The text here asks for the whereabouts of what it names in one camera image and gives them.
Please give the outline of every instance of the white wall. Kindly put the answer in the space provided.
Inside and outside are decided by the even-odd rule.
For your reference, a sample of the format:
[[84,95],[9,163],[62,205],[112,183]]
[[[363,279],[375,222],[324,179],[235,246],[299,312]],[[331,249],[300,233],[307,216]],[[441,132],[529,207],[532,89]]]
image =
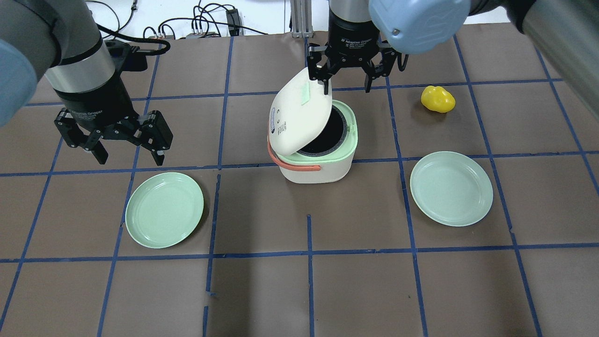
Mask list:
[[[131,0],[104,0],[119,15],[121,25],[127,21],[130,13]],[[223,2],[215,0],[202,0],[202,4],[217,2],[220,4],[232,4],[239,9],[243,25],[263,31],[269,34],[277,34],[289,31],[290,2],[289,0],[226,0]],[[192,9],[197,5],[197,0],[139,0],[138,10],[134,14],[131,23],[122,30],[122,33],[130,36],[141,37],[146,26],[155,29],[158,24],[172,17],[192,17]],[[114,14],[105,6],[89,4],[93,17],[99,24],[111,29],[116,29]],[[214,19],[226,22],[223,9],[212,12]],[[328,0],[312,0],[312,20],[315,31],[325,31],[328,26]],[[508,22],[506,11],[498,8],[492,12],[469,17],[468,23]],[[190,21],[178,20],[169,22],[175,29],[176,37],[180,38],[191,33]],[[223,35],[228,31],[226,26],[221,26]]]

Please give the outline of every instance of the black inner pot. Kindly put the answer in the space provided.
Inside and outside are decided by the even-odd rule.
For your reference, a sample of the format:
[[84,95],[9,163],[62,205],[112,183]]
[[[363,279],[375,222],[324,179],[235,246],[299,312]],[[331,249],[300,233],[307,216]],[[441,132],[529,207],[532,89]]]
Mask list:
[[336,106],[331,109],[331,115],[322,132],[298,153],[309,157],[328,155],[341,146],[347,136],[347,121]]

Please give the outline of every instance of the rice cooker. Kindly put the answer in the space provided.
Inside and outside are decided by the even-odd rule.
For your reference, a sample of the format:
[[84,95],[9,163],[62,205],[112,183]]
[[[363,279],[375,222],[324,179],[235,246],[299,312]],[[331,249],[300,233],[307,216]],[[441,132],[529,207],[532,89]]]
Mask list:
[[331,88],[325,95],[323,86],[310,80],[305,68],[279,91],[270,108],[268,153],[295,183],[345,177],[358,146],[352,109],[333,100]]

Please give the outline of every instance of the black cable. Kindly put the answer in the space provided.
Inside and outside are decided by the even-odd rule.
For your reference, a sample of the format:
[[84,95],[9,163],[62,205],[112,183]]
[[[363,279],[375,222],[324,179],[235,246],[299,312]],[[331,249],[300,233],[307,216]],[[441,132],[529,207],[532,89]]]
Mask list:
[[164,53],[166,53],[167,51],[169,51],[169,49],[171,48],[171,44],[168,41],[164,41],[164,40],[158,40],[155,38],[138,38],[138,37],[130,37],[128,35],[123,35],[121,33],[117,33],[115,31],[111,31],[110,29],[98,25],[98,29],[101,30],[102,32],[108,33],[114,37],[118,37],[121,38],[123,40],[126,41],[131,41],[131,42],[137,42],[137,43],[154,43],[154,44],[163,44],[164,48],[160,48],[157,50],[152,50],[151,52],[138,52],[138,53],[142,53],[145,54],[147,56],[156,56],[156,55],[162,55]]
[[233,23],[209,21],[209,20],[202,19],[202,18],[195,19],[195,18],[192,18],[192,17],[173,17],[172,19],[168,19],[168,20],[162,22],[161,25],[163,25],[163,24],[165,24],[167,22],[170,22],[170,21],[174,21],[174,20],[199,20],[199,21],[203,21],[203,22],[214,23],[215,25],[218,24],[218,25],[225,25],[225,26],[234,27],[234,28],[243,28],[243,29],[247,29],[248,31],[256,32],[258,34],[268,35],[268,33],[261,32],[259,30],[256,30],[256,29],[253,29],[253,28],[249,28],[249,27],[245,27],[245,26],[235,25]]
[[[197,8],[198,10],[200,10],[200,9],[204,9],[203,7],[200,7],[199,5],[197,5],[197,6],[193,6],[193,17],[197,17],[197,15],[195,14],[195,9],[196,9],[196,8]],[[195,28],[196,28],[196,29],[198,29],[198,22],[197,22],[196,20],[193,20],[193,21],[191,21],[191,24],[192,24],[192,29],[193,29],[193,24],[194,24],[194,23],[195,23]],[[203,30],[203,29],[204,29],[204,28],[202,27],[202,23],[201,23],[201,21],[200,21],[200,24],[199,24],[199,30],[198,30],[198,32],[199,32],[200,30]],[[210,23],[208,23],[208,22],[207,22],[207,23],[206,23],[206,31],[209,31],[209,30],[210,30]]]
[[146,28],[144,29],[144,34],[143,34],[143,37],[144,37],[144,38],[146,38],[146,30],[148,30],[148,29],[151,29],[151,30],[152,30],[152,32],[154,33],[154,36],[158,37],[158,33],[156,32],[156,30],[155,30],[154,28],[152,28],[152,27],[146,27]]
[[[210,13],[208,13],[208,12],[203,12],[203,10],[202,10],[202,14],[200,14],[200,15],[196,15],[196,16],[194,17],[194,19],[196,19],[196,18],[198,18],[198,17],[199,17],[200,19],[203,19],[203,18],[204,18],[203,14],[208,14],[208,16],[209,16],[209,17],[212,19],[212,21],[211,21],[211,22],[215,22],[215,21],[214,21],[214,17],[212,16],[212,14],[210,14]],[[209,32],[209,31],[210,31],[210,22],[209,22],[208,20],[205,20],[205,22],[206,22],[206,24],[207,24],[207,27],[206,27],[206,33],[207,33],[207,32]],[[217,32],[217,34],[219,34],[219,36],[222,36],[222,35],[221,35],[221,33],[220,33],[219,26],[218,26],[217,24],[214,24],[214,27],[216,27],[216,32]]]
[[164,35],[164,37],[167,37],[167,33],[164,31],[164,26],[167,26],[171,32],[173,32],[173,40],[176,40],[177,38],[175,37],[175,30],[173,29],[173,27],[171,27],[171,25],[162,25],[162,35]]
[[208,8],[208,6],[216,6],[215,9],[210,10],[210,11],[215,11],[215,10],[217,10],[219,8],[223,8],[225,11],[228,11],[228,9],[226,9],[226,7],[225,7],[227,5],[221,5],[221,4],[217,4],[215,2],[211,2],[211,3],[207,4],[206,6],[204,6],[204,8]]
[[[199,16],[198,16],[198,15],[195,15],[195,9],[196,9],[196,8],[197,8],[198,10],[201,10],[201,12],[200,12]],[[208,16],[209,16],[209,17],[212,19],[212,22],[215,22],[215,21],[214,21],[214,17],[212,16],[212,14],[210,14],[210,12],[208,12],[208,11],[205,11],[205,8],[204,8],[204,7],[199,7],[199,6],[194,6],[194,7],[193,7],[193,18],[194,18],[194,19],[195,19],[195,18],[197,18],[197,17],[199,17],[200,19],[203,19],[203,18],[204,18],[204,14],[208,14]],[[210,31],[210,21],[206,20],[205,22],[206,22],[206,33],[207,33],[207,32],[209,32],[209,31]],[[222,35],[221,35],[221,33],[220,33],[220,29],[219,29],[218,25],[217,25],[217,24],[214,24],[214,26],[216,27],[216,32],[218,32],[218,34],[219,34],[220,36],[222,36]]]
[[409,56],[409,54],[404,54],[403,62],[401,61],[401,53],[400,53],[399,57],[397,58],[397,68],[400,71],[406,70],[406,65],[408,65],[408,56]]
[[[114,17],[116,17],[116,26],[117,26],[117,31],[119,31],[119,30],[120,30],[120,20],[119,20],[119,16],[116,14],[116,12],[114,11],[114,9],[112,9],[112,7],[110,7],[108,4],[106,4],[106,3],[102,2],[102,1],[96,1],[96,0],[86,0],[85,2],[89,2],[89,3],[92,3],[92,4],[101,4],[101,5],[104,5],[104,6],[108,7],[108,9],[109,9],[111,12],[113,12],[113,14],[114,14]],[[105,39],[105,38],[107,38],[107,37],[109,37],[109,36],[110,36],[110,34],[109,34],[109,35],[106,35],[106,36],[104,36],[104,37],[102,37],[102,39]]]

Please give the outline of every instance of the metal frame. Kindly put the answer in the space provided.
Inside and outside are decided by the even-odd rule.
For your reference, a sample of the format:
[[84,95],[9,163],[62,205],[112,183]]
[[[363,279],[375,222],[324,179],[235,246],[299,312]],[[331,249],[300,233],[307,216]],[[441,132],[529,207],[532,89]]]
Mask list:
[[312,37],[312,0],[291,0],[291,36]]

